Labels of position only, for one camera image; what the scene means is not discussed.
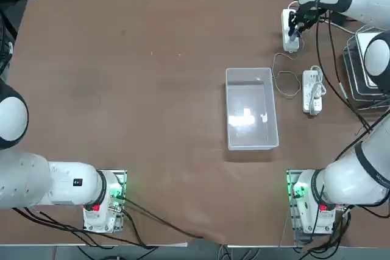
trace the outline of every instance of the transparent storage bin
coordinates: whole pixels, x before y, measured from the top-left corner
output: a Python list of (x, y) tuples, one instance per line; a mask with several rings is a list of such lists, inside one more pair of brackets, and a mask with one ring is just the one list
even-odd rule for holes
[(269, 150), (279, 145), (270, 68), (226, 69), (229, 150)]

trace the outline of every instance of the electrical cable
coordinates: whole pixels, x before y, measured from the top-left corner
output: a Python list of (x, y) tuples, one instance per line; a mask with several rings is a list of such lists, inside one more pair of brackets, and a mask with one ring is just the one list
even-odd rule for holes
[(106, 237), (107, 239), (112, 239), (112, 240), (116, 240), (116, 241), (120, 241), (120, 242), (123, 242), (123, 243), (127, 243), (127, 244), (130, 244), (130, 245), (136, 245), (136, 246), (139, 246), (139, 247), (142, 247), (140, 244), (138, 243), (135, 243), (135, 242), (132, 242), (132, 241), (128, 241), (128, 240), (125, 240), (125, 239), (121, 239), (119, 237), (113, 237), (113, 236), (109, 236), (107, 234), (102, 234), (102, 233), (96, 233), (94, 231), (88, 231), (88, 230), (80, 230), (78, 228), (63, 228), (63, 227), (59, 227), (58, 225), (55, 225), (54, 223), (50, 224), (50, 223), (46, 223), (46, 222), (42, 222), (40, 220), (37, 220), (31, 216), (28, 216), (27, 214), (25, 214), (24, 212), (22, 212), (21, 210), (19, 210), (18, 208), (12, 208), (14, 211), (16, 211), (18, 214), (20, 214), (21, 216), (23, 216), (24, 218), (28, 219), (29, 221), (31, 222), (34, 222), (34, 223), (37, 223), (39, 225), (44, 225), (46, 227), (49, 227), (49, 228), (54, 228), (56, 230), (60, 230), (60, 231), (67, 231), (67, 232), (77, 232), (77, 233), (88, 233), (88, 234), (95, 234), (95, 235), (98, 235), (100, 237)]
[(76, 246), (77, 249), (80, 250), (81, 253), (83, 253), (88, 259), (90, 260), (95, 260), (94, 258), (92, 258), (90, 255), (88, 255), (83, 249), (81, 249), (79, 246)]
[(230, 255), (229, 251), (227, 250), (227, 248), (225, 247), (225, 245), (222, 245), (222, 249), (225, 250), (227, 256), (229, 257), (229, 260), (232, 260), (232, 256)]
[[(245, 255), (244, 257), (241, 259), (241, 260), (245, 260), (245, 258), (250, 254), (251, 250), (249, 250)], [(257, 258), (257, 256), (259, 255), (260, 253), (260, 248), (257, 249), (256, 253), (253, 255), (253, 257), (249, 258), (248, 260), (254, 260)]]
[[(45, 220), (45, 219), (42, 219), (41, 217), (38, 217), (36, 216), (33, 212), (31, 212), (31, 210), (29, 210), (28, 208), (25, 208), (24, 210), (26, 210), (26, 212), (33, 218), (37, 219), (37, 220), (40, 220), (42, 222), (46, 222), (46, 223), (55, 223), (57, 225), (59, 225), (60, 227), (63, 227), (63, 228), (75, 228), (71, 225), (65, 225), (63, 223), (60, 223), (58, 221), (56, 221), (55, 219), (51, 218), (50, 216), (48, 216), (46, 213), (42, 212), (42, 211), (39, 211), (40, 214), (42, 214), (43, 216), (47, 217), (49, 220)], [(76, 237), (78, 237), (82, 242), (84, 242), (86, 245), (88, 245), (89, 247), (97, 247), (97, 248), (101, 248), (103, 250), (111, 250), (113, 249), (114, 247), (103, 247), (101, 245), (99, 245), (94, 239), (92, 239), (92, 237), (87, 234), (87, 233), (84, 233), (84, 231), (81, 231), (80, 233), (83, 234), (84, 236), (86, 236), (87, 238), (90, 239), (90, 241), (92, 243), (94, 243), (94, 245), (91, 245), (90, 243), (88, 243), (85, 239), (83, 239), (81, 236), (79, 236), (78, 234), (76, 234), (76, 232), (71, 232), (73, 235), (75, 235)]]
[[(305, 42), (303, 40), (303, 38), (300, 38), (302, 40), (302, 50), (300, 51), (300, 53), (305, 49)], [(292, 71), (290, 70), (279, 70), (277, 75), (275, 75), (275, 72), (274, 72), (274, 67), (275, 67), (275, 59), (277, 56), (279, 55), (282, 55), (286, 58), (289, 58), (290, 60), (296, 60), (298, 59), (298, 57), (300, 56), (300, 53), (297, 54), (295, 57), (291, 57), (289, 55), (286, 55), (284, 53), (276, 53), (274, 55), (274, 61), (272, 62), (272, 67), (271, 67), (271, 72), (272, 72), (272, 77), (274, 78), (274, 82), (275, 82), (275, 87), (277, 89), (277, 91), (279, 93), (281, 93), (282, 95), (284, 95), (287, 99), (293, 99), (299, 92), (300, 92), (300, 87), (301, 87), (301, 84), (300, 84), (300, 80), (298, 79), (297, 75), (295, 73), (293, 73)], [(280, 74), (292, 74), (295, 79), (297, 80), (298, 82), (298, 90), (294, 93), (294, 94), (288, 94), (288, 93), (284, 93), (277, 85), (277, 79), (279, 78), (279, 75)]]
[[(331, 15), (331, 11), (329, 11), (329, 17), (328, 17), (328, 20), (330, 21), (330, 15)], [(333, 37), (332, 37), (332, 29), (331, 29), (331, 23), (332, 22), (328, 22), (328, 32), (329, 32), (329, 40), (330, 40), (330, 44), (331, 44), (331, 51), (332, 51), (332, 54), (333, 54), (333, 64), (335, 66), (335, 72), (336, 72), (336, 78), (337, 78), (337, 81), (339, 83), (339, 87), (341, 89), (341, 91), (343, 93), (345, 93), (344, 91), (344, 87), (342, 86), (342, 83), (340, 81), (340, 77), (339, 77), (339, 74), (338, 74), (338, 69), (337, 69), (337, 62), (336, 62), (336, 53), (335, 53), (335, 45), (333, 44)], [(352, 106), (352, 104), (350, 103), (350, 101), (348, 100), (348, 97), (347, 95), (345, 94), (344, 95), (345, 99), (346, 99), (346, 102), (348, 103), (350, 109), (356, 114), (357, 118), (359, 119), (359, 121), (362, 123), (363, 127), (365, 129), (368, 129), (369, 128), (369, 124), (367, 123), (367, 121), (362, 117), (362, 115), (360, 115)]]
[(293, 1), (292, 3), (290, 3), (290, 4), (287, 6), (287, 9), (290, 9), (290, 7), (291, 7), (293, 4), (295, 4), (295, 3), (298, 3), (298, 4), (299, 4), (298, 1)]
[(122, 209), (122, 213), (130, 220), (130, 223), (131, 223), (132, 226), (133, 226), (133, 230), (134, 230), (134, 233), (135, 233), (135, 237), (136, 237), (138, 243), (139, 243), (140, 245), (142, 245), (143, 247), (146, 247), (146, 248), (147, 248), (146, 244), (141, 240), (140, 234), (138, 234), (137, 228), (136, 228), (136, 226), (135, 226), (135, 222), (134, 222), (133, 218), (131, 217), (131, 215), (130, 215), (126, 210), (124, 210), (124, 209)]
[(119, 195), (119, 196), (116, 196), (116, 198), (117, 198), (117, 199), (121, 199), (121, 200), (125, 200), (125, 201), (129, 202), (130, 204), (136, 206), (138, 209), (142, 210), (143, 212), (145, 212), (145, 213), (147, 213), (148, 215), (150, 215), (151, 217), (153, 217), (154, 219), (158, 220), (160, 223), (162, 223), (162, 224), (164, 224), (164, 225), (166, 225), (166, 226), (168, 226), (168, 227), (170, 227), (170, 228), (172, 228), (172, 229), (178, 231), (179, 233), (182, 233), (182, 234), (184, 234), (184, 235), (186, 235), (186, 236), (189, 236), (189, 237), (193, 237), (193, 238), (195, 238), (195, 239), (203, 239), (203, 237), (201, 237), (201, 236), (196, 236), (196, 235), (194, 235), (194, 234), (188, 233), (188, 232), (182, 230), (181, 228), (178, 228), (177, 226), (175, 226), (175, 225), (173, 225), (173, 224), (167, 222), (166, 220), (162, 219), (161, 217), (156, 216), (155, 214), (151, 213), (150, 211), (148, 211), (147, 209), (145, 209), (145, 208), (143, 208), (142, 206), (138, 205), (138, 204), (135, 203), (134, 201), (131, 201), (130, 199), (127, 199), (127, 198), (125, 198), (125, 197), (123, 197), (123, 196), (120, 196), (120, 195)]
[(352, 32), (351, 30), (347, 30), (345, 27), (342, 27), (342, 26), (339, 26), (338, 24), (335, 24), (333, 22), (330, 22), (330, 24), (334, 27), (337, 27), (339, 30), (342, 30), (343, 32), (345, 33), (350, 33), (351, 35), (354, 35), (356, 34), (356, 32)]
[[(357, 116), (357, 118), (364, 125), (364, 127), (369, 128), (369, 124), (367, 123), (367, 121), (352, 107), (352, 105), (349, 103), (349, 101), (346, 101), (341, 97), (341, 95), (336, 91), (335, 87), (332, 85), (332, 83), (329, 81), (328, 77), (326, 76), (325, 71), (324, 71), (324, 67), (323, 67), (322, 62), (321, 62), (321, 56), (319, 53), (318, 31), (319, 31), (319, 19), (317, 20), (317, 23), (316, 23), (316, 50), (317, 50), (318, 65), (322, 70), (322, 73), (324, 75), (325, 80), (327, 81), (327, 83), (329, 84), (329, 86), (333, 90), (333, 92), (336, 94), (336, 96)], [(332, 51), (334, 52), (334, 45), (333, 45), (332, 38), (331, 38), (330, 42), (331, 42), (331, 46), (332, 46)], [(335, 66), (337, 66), (336, 54), (333, 54), (333, 61), (335, 62)]]
[(372, 210), (369, 210), (365, 206), (358, 205), (358, 207), (360, 207), (360, 208), (364, 209), (365, 211), (371, 213), (373, 216), (379, 217), (380, 219), (388, 219), (388, 218), (390, 218), (390, 206), (389, 206), (389, 211), (388, 211), (387, 215), (385, 215), (385, 216), (382, 216), (381, 214), (377, 214), (377, 213), (373, 212)]
[(153, 252), (154, 252), (155, 250), (157, 250), (157, 249), (158, 249), (158, 247), (155, 247), (155, 248), (151, 249), (150, 251), (148, 251), (148, 252), (145, 253), (144, 255), (142, 255), (142, 256), (136, 258), (136, 260), (141, 260), (141, 259), (145, 258), (147, 255), (153, 253)]
[(341, 153), (336, 157), (335, 161), (337, 161), (346, 151), (348, 151), (352, 146), (354, 146), (357, 142), (359, 142), (364, 136), (366, 136), (369, 131), (371, 131), (376, 125), (378, 125), (384, 118), (386, 118), (390, 114), (390, 111), (383, 113), (368, 129), (366, 129), (362, 134), (359, 135), (354, 141), (352, 141), (347, 147), (345, 147)]
[(327, 89), (322, 83), (322, 77), (324, 76), (324, 74), (321, 68), (317, 65), (313, 65), (310, 68), (310, 70), (316, 70), (318, 72), (316, 77), (316, 82), (314, 83), (311, 89), (311, 97), (310, 97), (310, 104), (309, 104), (309, 114), (315, 116), (319, 112), (316, 112), (314, 109), (314, 100), (320, 98), (321, 96), (324, 96), (327, 93)]

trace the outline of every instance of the brown table surface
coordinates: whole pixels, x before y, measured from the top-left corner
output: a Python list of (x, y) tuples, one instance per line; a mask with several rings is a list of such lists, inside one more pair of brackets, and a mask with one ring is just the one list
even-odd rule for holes
[[(280, 145), (229, 152), (225, 70), (270, 67), (283, 52), (280, 25), (289, 0), (30, 0), (15, 46), (9, 84), (29, 105), (19, 149), (49, 160), (127, 169), (127, 194), (184, 230), (238, 245), (278, 245), (288, 196), (287, 169), (326, 166), (355, 137), (356, 117), (328, 88), (322, 113), (309, 119), (302, 98), (275, 92)], [(349, 35), (333, 30), (341, 55)], [(276, 70), (301, 75), (317, 64), (314, 28), (296, 61)], [(336, 82), (327, 27), (320, 47)], [(286, 91), (296, 81), (279, 81)], [(82, 226), (79, 207), (45, 208)], [(132, 212), (151, 244), (190, 238)], [(390, 222), (359, 210), (343, 244), (389, 247)], [(0, 212), (3, 244), (80, 241)], [(130, 225), (117, 236), (135, 240)], [(112, 241), (100, 239), (109, 244)], [(288, 221), (283, 245), (292, 245)]]

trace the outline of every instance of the white power adapter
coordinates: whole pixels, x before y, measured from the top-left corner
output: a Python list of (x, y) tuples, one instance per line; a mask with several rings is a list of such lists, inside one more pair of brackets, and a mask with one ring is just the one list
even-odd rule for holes
[(317, 65), (313, 65), (310, 70), (305, 70), (302, 74), (303, 112), (312, 116), (321, 112), (322, 96), (327, 92), (322, 84), (322, 76), (322, 70)]
[(298, 36), (290, 37), (288, 32), (290, 27), (288, 25), (288, 19), (290, 12), (295, 12), (294, 9), (283, 9), (282, 10), (282, 35), (283, 35), (283, 49), (286, 52), (293, 53), (299, 49), (299, 38)]

